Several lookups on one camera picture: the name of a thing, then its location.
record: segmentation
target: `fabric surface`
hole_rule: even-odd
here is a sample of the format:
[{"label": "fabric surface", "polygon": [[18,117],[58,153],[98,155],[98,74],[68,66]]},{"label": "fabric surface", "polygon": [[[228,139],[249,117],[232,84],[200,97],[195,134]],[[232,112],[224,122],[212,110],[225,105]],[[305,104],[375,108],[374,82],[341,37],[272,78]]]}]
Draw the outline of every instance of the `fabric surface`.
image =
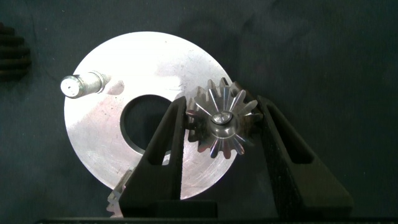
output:
[{"label": "fabric surface", "polygon": [[[0,1],[0,21],[25,37],[32,58],[23,79],[0,83],[0,223],[109,216],[111,190],[68,140],[59,84],[99,44],[146,30],[197,44],[232,80],[271,99],[352,194],[354,217],[398,216],[397,9],[397,1]],[[248,149],[195,198],[215,199],[221,218],[276,217],[261,150]]]}]

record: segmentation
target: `spur gear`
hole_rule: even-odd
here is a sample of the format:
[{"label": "spur gear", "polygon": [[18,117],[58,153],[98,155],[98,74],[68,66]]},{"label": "spur gear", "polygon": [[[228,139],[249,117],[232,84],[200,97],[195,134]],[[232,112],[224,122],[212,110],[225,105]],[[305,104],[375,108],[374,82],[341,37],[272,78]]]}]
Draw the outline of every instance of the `spur gear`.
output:
[{"label": "spur gear", "polygon": [[224,157],[231,157],[231,150],[244,154],[243,146],[251,144],[249,133],[254,122],[262,114],[252,112],[257,100],[245,103],[246,91],[237,84],[228,85],[225,78],[216,86],[208,80],[208,90],[197,87],[197,95],[191,98],[187,108],[188,140],[199,141],[198,152],[210,149],[215,158],[223,151]]}]

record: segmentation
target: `metal disc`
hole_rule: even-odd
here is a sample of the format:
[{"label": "metal disc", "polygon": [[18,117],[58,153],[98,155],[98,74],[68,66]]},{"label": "metal disc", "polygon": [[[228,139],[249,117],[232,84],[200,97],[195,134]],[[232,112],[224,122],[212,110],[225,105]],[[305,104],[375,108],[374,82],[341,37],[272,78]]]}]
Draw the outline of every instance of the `metal disc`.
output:
[{"label": "metal disc", "polygon": [[[70,142],[86,168],[113,189],[128,168],[135,167],[143,150],[124,138],[122,112],[133,99],[157,95],[170,101],[196,95],[197,86],[209,79],[231,79],[221,65],[195,44],[158,32],[120,35],[91,51],[75,75],[97,71],[109,83],[101,93],[77,99],[65,98],[65,124]],[[236,157],[210,158],[199,153],[197,142],[185,133],[181,199],[192,197],[215,184]]]}]

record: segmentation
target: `metal shaft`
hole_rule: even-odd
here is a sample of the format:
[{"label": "metal shaft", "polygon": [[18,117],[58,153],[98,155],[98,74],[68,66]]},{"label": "metal shaft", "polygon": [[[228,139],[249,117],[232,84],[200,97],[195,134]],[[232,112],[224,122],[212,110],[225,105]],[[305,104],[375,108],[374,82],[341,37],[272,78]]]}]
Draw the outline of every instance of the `metal shaft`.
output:
[{"label": "metal shaft", "polygon": [[68,75],[61,82],[62,93],[76,99],[91,93],[100,93],[109,79],[99,72],[88,72],[82,75]]}]

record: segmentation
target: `partial gear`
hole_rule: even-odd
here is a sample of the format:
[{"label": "partial gear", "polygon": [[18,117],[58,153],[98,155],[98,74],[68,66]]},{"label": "partial gear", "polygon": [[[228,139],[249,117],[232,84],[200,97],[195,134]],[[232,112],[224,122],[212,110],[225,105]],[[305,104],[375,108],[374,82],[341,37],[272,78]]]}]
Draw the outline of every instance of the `partial gear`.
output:
[{"label": "partial gear", "polygon": [[210,156],[215,158],[223,151],[226,159],[231,157],[231,150],[244,154],[243,146],[251,144],[253,124],[262,119],[262,114],[254,111],[257,100],[245,103],[245,98],[246,91],[235,83],[229,86],[225,78],[219,86],[208,80],[208,91],[198,86],[187,108],[188,140],[199,141],[198,152],[210,149]]},{"label": "partial gear", "polygon": [[126,171],[126,173],[123,175],[123,177],[120,179],[117,186],[113,189],[111,194],[108,196],[109,204],[106,207],[106,210],[108,212],[113,213],[111,218],[123,218],[123,214],[122,214],[122,211],[121,211],[120,205],[119,205],[119,199],[123,193],[123,190],[126,188],[127,181],[129,180],[129,178],[133,172],[134,172],[134,168],[128,169]]}]

